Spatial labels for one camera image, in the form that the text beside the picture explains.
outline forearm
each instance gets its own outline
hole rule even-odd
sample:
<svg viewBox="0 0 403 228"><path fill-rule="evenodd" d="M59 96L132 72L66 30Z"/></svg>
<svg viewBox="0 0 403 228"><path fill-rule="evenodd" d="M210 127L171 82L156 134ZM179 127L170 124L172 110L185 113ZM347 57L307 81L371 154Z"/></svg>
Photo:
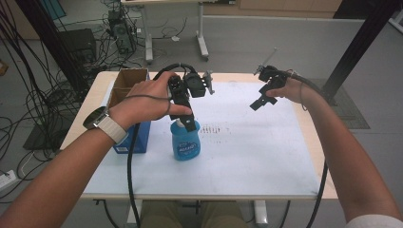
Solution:
<svg viewBox="0 0 403 228"><path fill-rule="evenodd" d="M21 193L0 226L60 227L112 144L100 129L84 133Z"/></svg>
<svg viewBox="0 0 403 228"><path fill-rule="evenodd" d="M322 144L346 219L349 221L366 214L401 219L386 184L350 130L313 90L304 87L302 95Z"/></svg>

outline power strip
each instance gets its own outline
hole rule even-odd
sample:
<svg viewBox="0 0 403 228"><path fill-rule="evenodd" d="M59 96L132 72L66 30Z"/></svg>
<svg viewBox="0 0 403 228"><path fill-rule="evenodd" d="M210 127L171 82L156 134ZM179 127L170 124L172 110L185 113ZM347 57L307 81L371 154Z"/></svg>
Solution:
<svg viewBox="0 0 403 228"><path fill-rule="evenodd" d="M7 175L3 174L2 176L0 176L0 191L3 191L16 182L18 182L18 179L15 177L14 171L10 170L9 172L7 172Z"/></svg>

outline floor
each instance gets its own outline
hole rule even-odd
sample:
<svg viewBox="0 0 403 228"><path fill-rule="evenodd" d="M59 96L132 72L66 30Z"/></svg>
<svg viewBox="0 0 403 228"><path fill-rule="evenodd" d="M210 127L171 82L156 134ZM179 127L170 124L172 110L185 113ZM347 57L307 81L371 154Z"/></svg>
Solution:
<svg viewBox="0 0 403 228"><path fill-rule="evenodd" d="M292 68L306 78L326 79L362 25L360 20L216 16L204 17L203 22L203 33L210 55L208 61L200 57L195 38L198 22L194 18L189 18L179 35L179 41L174 42L171 39L154 41L154 54L157 58L151 66L148 66L150 70L159 70L169 64L182 62L192 65L198 71L211 69L214 72L251 73L273 48L278 48L278 53L270 61L270 65L281 69ZM172 20L170 23L179 30L182 28L183 20ZM162 28L155 27L151 32L157 37L161 35L161 30ZM37 41L29 41L29 44L43 58L40 44ZM27 112L25 102L28 93L4 45L0 45L0 49L1 59L10 63L7 74L0 77L0 117L8 117L16 122ZM133 59L146 66L144 61L138 59L142 56L143 53L139 48L139 53L135 54ZM34 65L34 72L40 72L33 58L29 56L29 59ZM400 76L400 72L403 71L402 59L403 34L388 24L359 61L343 87L370 126L370 129L352 131L374 160L393 192L398 206L403 210L403 183L400 181L403 162L401 150L403 77ZM16 61L21 67L22 63L18 57ZM57 66L51 60L49 68L52 72L57 72ZM35 77L38 85L43 85L44 90L48 89L46 80L40 73L36 73ZM3 121L3 119L0 121L0 127L7 125ZM1 170L16 171L18 167L20 174L27 174L41 163L30 158L31 153L22 147L33 126L32 120L22 121L18 125L7 154L0 161ZM40 151L35 154L36 156L39 160L43 159ZM32 171L29 176L34 177L38 169ZM4 195L10 188L0 192L0 201L12 201L26 184L27 182L23 181L6 197ZM266 201L269 227L280 225L286 202L286 200ZM305 226L311 216L313 205L312 201L292 201L284 227ZM0 213L7 207L7 203L1 203ZM127 227L125 216L128 201L109 201L108 208L119 227ZM240 208L244 219L252 220L248 223L249 226L257 227L253 221L250 202L240 201ZM199 222L200 218L196 215L195 208L183 207L180 211L183 227L195 227ZM323 201L313 227L342 227L344 224L338 201ZM111 224L102 205L96 206L95 201L82 199L63 227L111 227Z"/></svg>

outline smartwatch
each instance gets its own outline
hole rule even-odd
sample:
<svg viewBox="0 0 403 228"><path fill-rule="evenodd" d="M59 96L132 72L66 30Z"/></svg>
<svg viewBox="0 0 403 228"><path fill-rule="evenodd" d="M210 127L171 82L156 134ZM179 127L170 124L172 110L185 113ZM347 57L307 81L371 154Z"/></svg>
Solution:
<svg viewBox="0 0 403 228"><path fill-rule="evenodd" d="M126 135L125 130L110 118L106 106L98 107L95 111L91 112L86 117L83 126L88 130L100 128L115 143L119 143Z"/></svg>

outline pants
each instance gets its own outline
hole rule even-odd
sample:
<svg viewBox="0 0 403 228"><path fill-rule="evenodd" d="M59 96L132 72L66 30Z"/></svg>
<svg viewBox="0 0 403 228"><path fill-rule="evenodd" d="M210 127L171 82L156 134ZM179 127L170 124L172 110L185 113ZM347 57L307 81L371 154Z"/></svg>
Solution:
<svg viewBox="0 0 403 228"><path fill-rule="evenodd" d="M182 228L176 201L144 200L142 228ZM202 201L201 228L247 228L235 201Z"/></svg>

